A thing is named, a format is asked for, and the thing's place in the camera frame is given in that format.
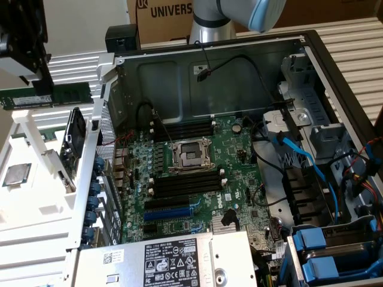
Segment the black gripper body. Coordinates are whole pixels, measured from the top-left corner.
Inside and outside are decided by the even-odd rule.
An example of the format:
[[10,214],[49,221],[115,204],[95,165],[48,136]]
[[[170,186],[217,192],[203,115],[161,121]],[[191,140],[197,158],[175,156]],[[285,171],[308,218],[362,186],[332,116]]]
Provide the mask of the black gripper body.
[[13,75],[48,70],[42,1],[1,1],[1,69]]

